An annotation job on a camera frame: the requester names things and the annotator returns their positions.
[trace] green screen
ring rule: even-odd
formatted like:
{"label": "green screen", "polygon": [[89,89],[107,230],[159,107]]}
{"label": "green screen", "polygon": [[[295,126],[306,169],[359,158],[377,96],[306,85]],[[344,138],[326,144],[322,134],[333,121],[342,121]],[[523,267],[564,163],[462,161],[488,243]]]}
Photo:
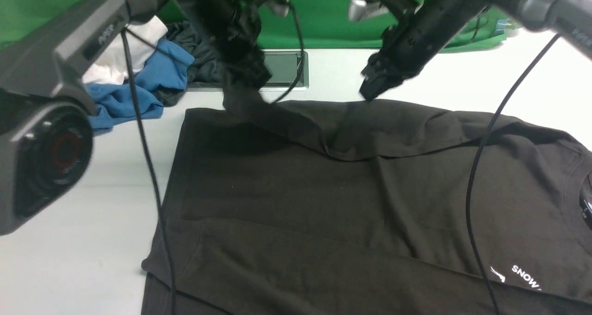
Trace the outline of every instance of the green screen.
{"label": "green screen", "polygon": [[[79,0],[0,0],[0,45],[18,41],[45,24]],[[380,35],[395,24],[389,14],[364,22],[347,20],[349,0],[292,0],[302,26],[307,48],[366,48],[379,47]],[[278,18],[261,9],[263,30],[259,42],[264,48],[298,48],[292,18]],[[183,20],[174,3],[162,9],[164,22]],[[476,22],[470,23],[449,45],[450,51],[491,48],[503,41],[495,26],[505,15],[497,10],[484,14],[480,30],[474,36]]]}

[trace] dark gray cloth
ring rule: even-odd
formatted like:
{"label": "dark gray cloth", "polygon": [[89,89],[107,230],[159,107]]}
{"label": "dark gray cloth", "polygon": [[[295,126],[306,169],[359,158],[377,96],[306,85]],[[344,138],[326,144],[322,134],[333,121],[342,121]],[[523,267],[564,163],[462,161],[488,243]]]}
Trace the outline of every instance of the dark gray cloth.
{"label": "dark gray cloth", "polygon": [[205,41],[189,22],[167,25],[166,38],[189,52],[195,61],[187,70],[188,83],[220,83],[222,67],[211,45]]}
{"label": "dark gray cloth", "polygon": [[[229,112],[187,111],[175,154],[164,208],[178,315],[493,313],[464,211],[491,114],[385,100],[270,106],[234,88]],[[591,172],[592,153],[569,134],[499,119],[472,222],[503,314],[592,314],[579,200]],[[164,287],[142,313],[160,315],[160,233],[142,267]]]}
{"label": "dark gray cloth", "polygon": [[[187,69],[187,85],[191,83],[220,83],[222,68],[212,47],[203,40],[189,22],[176,22],[167,25],[166,38],[189,52],[195,61]],[[185,90],[160,87],[153,94],[165,107],[176,105]]]}

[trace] red ring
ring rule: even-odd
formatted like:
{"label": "red ring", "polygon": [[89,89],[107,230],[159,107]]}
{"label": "red ring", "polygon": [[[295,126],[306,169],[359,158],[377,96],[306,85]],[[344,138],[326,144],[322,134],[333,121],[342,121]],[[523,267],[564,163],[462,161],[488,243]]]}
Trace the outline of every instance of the red ring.
{"label": "red ring", "polygon": [[[59,158],[59,148],[67,140],[70,140],[70,141],[74,142],[74,144],[76,145],[76,147],[74,149],[74,154],[72,154],[72,159],[71,160],[69,160],[69,161],[60,161],[60,158]],[[53,162],[59,168],[65,169],[65,168],[70,167],[74,163],[74,161],[76,161],[76,157],[78,157],[78,154],[79,153],[80,153],[80,139],[77,136],[74,136],[70,132],[59,136],[53,142]]]}

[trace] blue cloth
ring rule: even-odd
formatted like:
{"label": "blue cloth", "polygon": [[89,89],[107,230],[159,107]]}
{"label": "blue cloth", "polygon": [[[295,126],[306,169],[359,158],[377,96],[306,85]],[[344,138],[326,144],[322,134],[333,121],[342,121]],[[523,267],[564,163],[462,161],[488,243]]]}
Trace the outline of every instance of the blue cloth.
{"label": "blue cloth", "polygon": [[[193,64],[195,58],[180,46],[161,39],[158,47],[175,56],[184,64]],[[187,87],[187,66],[155,52],[146,60],[144,69],[136,74],[136,90],[142,119],[162,116],[163,105],[150,92],[159,87],[185,90]],[[86,90],[97,104],[97,116],[89,117],[95,131],[108,131],[115,125],[136,119],[131,100],[129,83],[124,85],[88,84]]]}

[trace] table surface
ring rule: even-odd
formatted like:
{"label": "table surface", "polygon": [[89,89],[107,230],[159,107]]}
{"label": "table surface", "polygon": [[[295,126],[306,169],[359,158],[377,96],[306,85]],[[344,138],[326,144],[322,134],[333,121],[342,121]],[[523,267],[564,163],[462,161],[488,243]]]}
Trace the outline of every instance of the table surface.
{"label": "table surface", "polygon": [[[491,51],[441,54],[391,90],[396,99],[493,112],[550,33],[520,32]],[[353,101],[371,50],[309,50],[310,88],[290,99]],[[269,98],[277,93],[266,93]],[[221,92],[188,92],[161,119],[145,121],[164,193],[184,112],[222,109]],[[592,147],[592,62],[559,41],[510,100],[506,115],[568,131]],[[95,138],[80,183],[12,235],[0,237],[0,303],[11,315],[139,315],[156,226],[154,193],[135,123]]]}

